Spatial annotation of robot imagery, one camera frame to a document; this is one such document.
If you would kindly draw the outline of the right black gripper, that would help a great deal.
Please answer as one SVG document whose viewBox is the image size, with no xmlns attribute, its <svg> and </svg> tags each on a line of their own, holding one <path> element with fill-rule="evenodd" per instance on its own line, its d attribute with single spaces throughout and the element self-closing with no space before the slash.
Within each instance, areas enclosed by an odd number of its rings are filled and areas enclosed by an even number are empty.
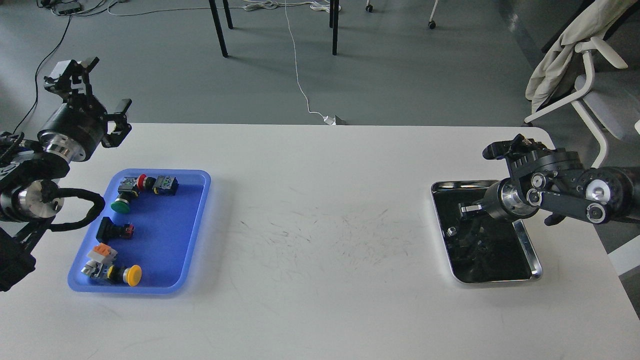
<svg viewBox="0 0 640 360">
<path fill-rule="evenodd" d="M 460 203 L 461 215 L 477 215 L 482 212 L 496 221 L 512 223 L 533 217 L 538 208 L 522 200 L 511 180 L 504 178 L 488 187 L 481 203 Z"/>
</svg>

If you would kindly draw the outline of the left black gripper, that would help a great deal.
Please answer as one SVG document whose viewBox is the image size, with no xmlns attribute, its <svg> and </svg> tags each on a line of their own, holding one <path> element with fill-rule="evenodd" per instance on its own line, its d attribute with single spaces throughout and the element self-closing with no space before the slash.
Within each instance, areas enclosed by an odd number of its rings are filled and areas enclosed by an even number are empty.
<svg viewBox="0 0 640 360">
<path fill-rule="evenodd" d="M 60 61 L 44 77 L 44 89 L 58 95 L 63 103 L 39 130 L 38 142 L 45 152 L 68 163 L 89 160 L 101 141 L 104 148 L 117 148 L 133 129 L 127 117 L 133 102 L 130 98 L 122 99 L 113 113 L 96 107 L 98 99 L 89 73 L 98 63 L 96 56 L 80 62 Z M 106 133 L 110 122 L 115 126 Z"/>
</svg>

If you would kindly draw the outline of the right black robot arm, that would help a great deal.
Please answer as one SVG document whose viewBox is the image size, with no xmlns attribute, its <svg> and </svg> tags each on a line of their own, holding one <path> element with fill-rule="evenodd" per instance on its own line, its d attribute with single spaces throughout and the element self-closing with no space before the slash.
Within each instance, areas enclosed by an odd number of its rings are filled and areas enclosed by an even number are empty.
<svg viewBox="0 0 640 360">
<path fill-rule="evenodd" d="M 510 223 L 542 209 L 550 212 L 547 226 L 567 217 L 590 224 L 639 222 L 638 167 L 585 168 L 577 152 L 550 149 L 522 134 L 490 143 L 482 155 L 504 159 L 509 177 L 492 184 L 482 199 L 461 203 L 462 220 L 487 215 Z"/>
</svg>

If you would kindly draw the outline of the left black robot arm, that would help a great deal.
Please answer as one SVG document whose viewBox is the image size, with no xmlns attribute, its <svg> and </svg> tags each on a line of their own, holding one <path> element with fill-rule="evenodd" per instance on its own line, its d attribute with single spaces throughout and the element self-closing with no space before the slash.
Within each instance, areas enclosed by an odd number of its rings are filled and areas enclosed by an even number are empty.
<svg viewBox="0 0 640 360">
<path fill-rule="evenodd" d="M 62 104 L 38 132 L 37 140 L 23 133 L 1 134 L 1 220 L 23 223 L 15 235 L 1 230 L 0 288 L 9 291 L 35 270 L 32 256 L 43 234 L 84 228 L 105 209 L 97 193 L 73 187 L 59 187 L 71 162 L 85 162 L 98 145 L 116 148 L 130 133 L 127 111 L 132 101 L 123 99 L 109 113 L 94 96 L 89 74 L 98 57 L 84 61 L 60 61 L 44 78 L 46 91 L 62 98 Z M 64 198 L 79 198 L 93 205 L 80 221 L 54 223 Z"/>
</svg>

